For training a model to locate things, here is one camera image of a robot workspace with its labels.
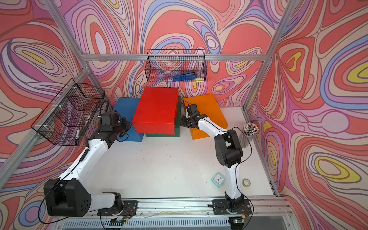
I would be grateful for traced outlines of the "red shoebox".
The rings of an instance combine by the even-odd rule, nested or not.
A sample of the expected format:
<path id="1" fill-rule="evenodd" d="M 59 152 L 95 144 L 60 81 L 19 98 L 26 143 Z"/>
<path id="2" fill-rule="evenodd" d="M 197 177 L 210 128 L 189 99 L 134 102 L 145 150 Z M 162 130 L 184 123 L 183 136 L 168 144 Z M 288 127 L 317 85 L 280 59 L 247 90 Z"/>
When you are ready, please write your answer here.
<path id="1" fill-rule="evenodd" d="M 177 88 L 146 87 L 132 120 L 135 130 L 143 134 L 173 135 L 178 102 Z"/>

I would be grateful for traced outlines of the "marker pen in left basket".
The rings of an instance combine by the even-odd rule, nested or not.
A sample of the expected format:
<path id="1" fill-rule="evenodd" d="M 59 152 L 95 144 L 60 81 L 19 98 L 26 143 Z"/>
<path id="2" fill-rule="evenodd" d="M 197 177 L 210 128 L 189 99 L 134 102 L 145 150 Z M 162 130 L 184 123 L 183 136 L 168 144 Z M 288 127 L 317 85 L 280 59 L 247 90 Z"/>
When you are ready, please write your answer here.
<path id="1" fill-rule="evenodd" d="M 79 133 L 80 133 L 80 130 L 78 129 L 77 131 L 76 131 L 76 136 L 75 136 L 75 142 L 74 142 L 74 144 L 77 146 L 78 145 L 78 143 L 79 143 Z"/>

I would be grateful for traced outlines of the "aluminium frame post left corner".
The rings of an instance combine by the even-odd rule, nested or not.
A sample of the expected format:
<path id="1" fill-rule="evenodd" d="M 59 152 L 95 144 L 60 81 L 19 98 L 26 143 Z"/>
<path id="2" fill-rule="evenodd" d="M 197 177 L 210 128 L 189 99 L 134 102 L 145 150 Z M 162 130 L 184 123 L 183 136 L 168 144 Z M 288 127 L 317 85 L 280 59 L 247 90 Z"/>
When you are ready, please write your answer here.
<path id="1" fill-rule="evenodd" d="M 54 19 L 55 23 L 60 29 L 60 34 L 66 40 L 68 45 L 71 47 L 74 56 L 76 57 L 78 63 L 82 67 L 82 71 L 75 77 L 75 82 L 83 82 L 87 77 L 89 78 L 90 82 L 102 89 L 100 82 L 98 81 L 96 75 L 91 70 L 88 60 L 85 58 L 85 54 L 82 52 L 80 46 L 78 45 L 76 39 L 74 38 L 71 30 L 68 27 L 66 20 L 64 19 L 61 11 L 59 10 L 58 6 L 56 5 L 55 1 L 44 1 L 50 15 Z"/>

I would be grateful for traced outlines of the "aluminium frame post corner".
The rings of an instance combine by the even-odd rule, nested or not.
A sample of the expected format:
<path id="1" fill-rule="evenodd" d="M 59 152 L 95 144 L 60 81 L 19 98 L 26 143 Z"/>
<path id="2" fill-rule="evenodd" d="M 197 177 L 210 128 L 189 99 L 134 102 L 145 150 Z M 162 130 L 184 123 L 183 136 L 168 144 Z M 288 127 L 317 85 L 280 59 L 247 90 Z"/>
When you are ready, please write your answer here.
<path id="1" fill-rule="evenodd" d="M 74 38 L 71 30 L 68 27 L 66 20 L 64 19 L 61 11 L 59 10 L 58 6 L 56 5 L 55 1 L 44 1 L 50 15 L 54 19 L 55 23 L 60 29 L 60 34 L 66 40 L 68 45 L 71 47 L 74 56 L 76 57 L 78 63 L 82 67 L 82 71 L 75 77 L 75 82 L 83 82 L 87 77 L 89 78 L 90 82 L 102 89 L 100 82 L 98 81 L 96 75 L 91 70 L 88 60 L 85 58 L 85 54 L 82 52 L 80 46 L 78 45 L 76 39 Z"/>
<path id="2" fill-rule="evenodd" d="M 257 75 L 255 76 L 255 79 L 251 85 L 251 88 L 248 92 L 248 95 L 245 99 L 244 105 L 242 107 L 242 110 L 244 112 L 246 112 L 246 109 L 248 107 L 248 105 L 251 103 L 251 100 L 253 99 L 253 97 L 256 94 L 256 91 L 259 87 L 259 84 L 263 78 L 263 76 L 265 75 L 265 72 L 267 70 L 268 65 L 271 63 L 272 58 L 273 58 L 273 54 L 277 48 L 278 43 L 280 42 L 282 35 L 289 23 L 289 20 L 291 19 L 296 7 L 298 6 L 300 1 L 297 0 L 292 0 L 292 1 L 288 1 L 286 8 L 282 14 L 282 17 L 280 19 L 280 22 L 275 30 L 275 34 L 273 36 L 273 38 L 271 39 L 270 45 L 268 47 L 268 50 L 265 54 L 265 60 L 262 62 L 262 64 L 260 65 L 260 68 L 257 72 Z"/>

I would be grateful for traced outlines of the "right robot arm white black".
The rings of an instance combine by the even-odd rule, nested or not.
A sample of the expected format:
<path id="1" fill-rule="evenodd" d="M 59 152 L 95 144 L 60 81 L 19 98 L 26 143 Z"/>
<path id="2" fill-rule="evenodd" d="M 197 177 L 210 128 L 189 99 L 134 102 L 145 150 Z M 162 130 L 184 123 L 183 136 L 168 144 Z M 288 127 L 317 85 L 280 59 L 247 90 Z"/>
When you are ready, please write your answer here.
<path id="1" fill-rule="evenodd" d="M 237 132 L 233 129 L 225 130 L 215 124 L 207 115 L 198 111 L 196 104 L 186 106 L 181 126 L 197 128 L 214 139 L 216 157 L 224 167 L 226 183 L 224 198 L 214 199 L 209 205 L 214 214 L 250 216 L 253 212 L 251 202 L 239 188 L 239 164 L 242 162 L 243 151 Z"/>

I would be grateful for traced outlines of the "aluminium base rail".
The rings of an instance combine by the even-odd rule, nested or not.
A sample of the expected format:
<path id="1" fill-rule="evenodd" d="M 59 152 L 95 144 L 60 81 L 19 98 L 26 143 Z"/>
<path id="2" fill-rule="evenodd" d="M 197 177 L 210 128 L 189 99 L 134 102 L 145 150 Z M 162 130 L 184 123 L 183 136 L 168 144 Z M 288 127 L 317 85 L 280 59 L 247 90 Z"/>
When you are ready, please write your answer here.
<path id="1" fill-rule="evenodd" d="M 100 217 L 97 212 L 83 218 L 68 218 L 54 230 L 299 230 L 290 204 L 279 197 L 250 197 L 252 213 L 213 208 L 212 197 L 138 199 L 135 214 Z"/>

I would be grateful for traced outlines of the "small teal alarm clock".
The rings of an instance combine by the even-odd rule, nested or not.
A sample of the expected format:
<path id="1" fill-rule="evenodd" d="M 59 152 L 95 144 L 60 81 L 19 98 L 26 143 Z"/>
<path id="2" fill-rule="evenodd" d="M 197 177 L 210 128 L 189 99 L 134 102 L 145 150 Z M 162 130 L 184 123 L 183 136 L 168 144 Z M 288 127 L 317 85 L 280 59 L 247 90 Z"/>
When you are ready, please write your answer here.
<path id="1" fill-rule="evenodd" d="M 222 187 L 222 185 L 223 185 L 223 184 L 224 184 L 224 182 L 225 182 L 225 177 L 224 177 L 221 173 L 217 172 L 217 173 L 212 177 L 211 181 L 212 181 L 212 183 L 213 183 L 216 187 L 220 188 L 220 187 Z"/>

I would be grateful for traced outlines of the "roll of clear tape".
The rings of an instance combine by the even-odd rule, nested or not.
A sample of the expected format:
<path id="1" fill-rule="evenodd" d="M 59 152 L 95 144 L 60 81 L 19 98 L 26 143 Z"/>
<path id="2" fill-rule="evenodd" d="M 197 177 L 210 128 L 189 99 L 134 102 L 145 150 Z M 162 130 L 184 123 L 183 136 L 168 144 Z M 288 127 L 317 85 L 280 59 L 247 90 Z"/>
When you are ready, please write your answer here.
<path id="1" fill-rule="evenodd" d="M 250 187 L 250 186 L 251 186 L 251 181 L 250 181 L 249 179 L 247 179 L 247 178 L 244 178 L 244 179 L 242 180 L 242 185 L 243 185 L 244 187 Z"/>

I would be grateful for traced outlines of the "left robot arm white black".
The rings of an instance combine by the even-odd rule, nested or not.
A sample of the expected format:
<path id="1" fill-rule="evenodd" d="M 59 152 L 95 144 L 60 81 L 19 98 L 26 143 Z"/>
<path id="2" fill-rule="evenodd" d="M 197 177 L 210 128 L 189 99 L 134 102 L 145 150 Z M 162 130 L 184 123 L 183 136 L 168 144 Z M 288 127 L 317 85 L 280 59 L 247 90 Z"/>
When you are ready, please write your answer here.
<path id="1" fill-rule="evenodd" d="M 73 164 L 55 180 L 44 185 L 44 203 L 48 215 L 55 217 L 83 217 L 90 211 L 106 210 L 116 216 L 123 211 L 120 193 L 93 194 L 86 188 L 92 169 L 112 144 L 125 136 L 131 123 L 117 111 L 99 113 L 100 125 L 85 141 L 85 149 Z"/>

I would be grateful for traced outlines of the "aluminium horizontal back bar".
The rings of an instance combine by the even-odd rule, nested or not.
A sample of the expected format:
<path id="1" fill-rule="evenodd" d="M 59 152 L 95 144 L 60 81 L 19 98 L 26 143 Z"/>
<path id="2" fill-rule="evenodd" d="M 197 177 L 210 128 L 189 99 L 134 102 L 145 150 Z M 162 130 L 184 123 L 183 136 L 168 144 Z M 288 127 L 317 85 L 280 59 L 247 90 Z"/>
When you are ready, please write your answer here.
<path id="1" fill-rule="evenodd" d="M 209 61 L 228 61 L 228 60 L 255 60 L 265 61 L 265 54 L 215 54 L 215 55 L 201 55 L 201 54 L 83 54 L 82 58 L 85 61 L 95 60 L 128 60 L 128 61 L 141 61 L 146 60 L 148 57 L 172 57 L 175 59 L 188 59 L 191 57 L 204 57 Z"/>

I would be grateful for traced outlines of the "aluminium frame post right corner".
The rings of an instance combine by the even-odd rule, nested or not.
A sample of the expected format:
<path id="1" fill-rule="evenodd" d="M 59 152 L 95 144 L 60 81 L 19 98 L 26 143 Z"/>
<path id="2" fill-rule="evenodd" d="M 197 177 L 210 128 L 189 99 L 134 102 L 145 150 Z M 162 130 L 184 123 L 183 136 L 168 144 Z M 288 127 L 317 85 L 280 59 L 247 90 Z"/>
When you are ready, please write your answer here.
<path id="1" fill-rule="evenodd" d="M 246 109 L 248 107 L 248 105 L 251 103 L 251 100 L 253 99 L 253 97 L 256 94 L 256 91 L 259 87 L 259 84 L 263 78 L 263 76 L 265 75 L 265 72 L 267 70 L 268 65 L 271 63 L 272 58 L 273 58 L 273 54 L 277 48 L 278 43 L 280 42 L 282 35 L 289 23 L 289 20 L 291 19 L 296 7 L 298 6 L 300 1 L 297 0 L 292 0 L 292 1 L 288 1 L 286 8 L 282 14 L 282 17 L 280 19 L 280 22 L 275 30 L 275 34 L 273 36 L 273 38 L 271 39 L 270 45 L 268 47 L 268 50 L 265 54 L 265 60 L 262 62 L 262 64 L 260 65 L 260 68 L 257 72 L 257 75 L 255 76 L 255 79 L 251 85 L 251 88 L 248 92 L 248 95 L 245 99 L 244 105 L 242 107 L 242 110 L 244 112 L 246 112 Z"/>

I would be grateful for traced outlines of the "blue stapler in basket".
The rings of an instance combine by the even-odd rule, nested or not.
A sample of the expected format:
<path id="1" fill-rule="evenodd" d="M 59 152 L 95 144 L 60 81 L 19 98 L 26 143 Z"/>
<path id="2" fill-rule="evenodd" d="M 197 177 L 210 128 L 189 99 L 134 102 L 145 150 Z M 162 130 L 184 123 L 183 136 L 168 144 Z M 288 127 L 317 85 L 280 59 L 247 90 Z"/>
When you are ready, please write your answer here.
<path id="1" fill-rule="evenodd" d="M 198 77 L 198 75 L 194 71 L 185 71 L 182 73 L 178 73 L 173 75 L 172 81 L 178 82 L 178 81 L 191 81 Z"/>

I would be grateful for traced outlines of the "metal cup of pencils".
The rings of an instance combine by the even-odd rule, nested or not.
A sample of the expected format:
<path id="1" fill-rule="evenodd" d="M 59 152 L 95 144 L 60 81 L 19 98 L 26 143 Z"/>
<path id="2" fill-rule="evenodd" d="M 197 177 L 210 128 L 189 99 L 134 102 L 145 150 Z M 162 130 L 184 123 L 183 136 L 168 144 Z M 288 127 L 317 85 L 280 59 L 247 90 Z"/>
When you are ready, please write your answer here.
<path id="1" fill-rule="evenodd" d="M 255 123 L 246 123 L 243 126 L 241 135 L 239 137 L 240 145 L 242 148 L 246 148 L 252 138 L 259 132 L 259 127 Z"/>

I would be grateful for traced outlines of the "orange shoebox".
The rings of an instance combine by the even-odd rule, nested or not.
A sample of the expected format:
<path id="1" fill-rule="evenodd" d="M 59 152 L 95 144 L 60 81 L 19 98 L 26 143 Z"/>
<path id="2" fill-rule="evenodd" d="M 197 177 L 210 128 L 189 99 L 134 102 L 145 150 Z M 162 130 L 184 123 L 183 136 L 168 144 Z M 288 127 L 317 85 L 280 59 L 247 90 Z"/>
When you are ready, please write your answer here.
<path id="1" fill-rule="evenodd" d="M 184 108 L 190 104 L 196 104 L 200 114 L 207 115 L 212 122 L 223 128 L 223 130 L 228 128 L 228 123 L 217 104 L 214 95 L 207 94 L 202 96 L 184 97 Z"/>

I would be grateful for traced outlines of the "blue shoebox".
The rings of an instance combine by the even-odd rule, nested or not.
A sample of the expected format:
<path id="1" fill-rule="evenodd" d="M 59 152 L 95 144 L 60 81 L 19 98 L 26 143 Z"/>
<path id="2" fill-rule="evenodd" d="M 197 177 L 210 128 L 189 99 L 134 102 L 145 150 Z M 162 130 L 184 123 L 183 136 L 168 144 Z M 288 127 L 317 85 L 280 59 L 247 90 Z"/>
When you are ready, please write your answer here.
<path id="1" fill-rule="evenodd" d="M 144 134 L 138 133 L 134 128 L 132 122 L 139 102 L 140 102 L 139 98 L 120 98 L 114 107 L 115 111 L 117 111 L 122 117 L 125 117 L 126 120 L 131 123 L 131 128 L 129 129 L 127 134 L 122 138 L 118 138 L 120 142 L 125 140 L 142 142 L 143 140 Z"/>

